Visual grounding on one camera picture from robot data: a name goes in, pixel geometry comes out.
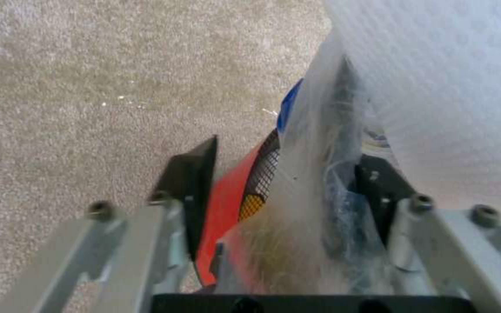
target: hex bolt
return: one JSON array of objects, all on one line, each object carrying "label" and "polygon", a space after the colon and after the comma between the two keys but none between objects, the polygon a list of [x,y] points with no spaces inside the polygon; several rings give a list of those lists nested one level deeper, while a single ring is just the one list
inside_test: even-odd
[{"label": "hex bolt", "polygon": [[501,224],[501,213],[492,206],[477,204],[471,211],[471,220],[479,226],[493,228]]},{"label": "hex bolt", "polygon": [[416,193],[411,196],[410,210],[416,214],[422,214],[432,210],[434,201],[426,194]]},{"label": "hex bolt", "polygon": [[99,220],[100,222],[105,222],[111,220],[114,216],[113,205],[108,201],[97,201],[90,204],[88,210],[86,210],[86,218],[91,220]]}]

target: red plastic part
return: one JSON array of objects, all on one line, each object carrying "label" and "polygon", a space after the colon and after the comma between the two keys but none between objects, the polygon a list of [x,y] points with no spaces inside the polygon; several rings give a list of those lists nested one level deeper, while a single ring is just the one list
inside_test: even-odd
[{"label": "red plastic part", "polygon": [[210,273],[215,244],[237,224],[247,179],[261,146],[262,144],[256,146],[212,188],[196,261],[197,273],[203,286],[215,283],[214,275]]}]

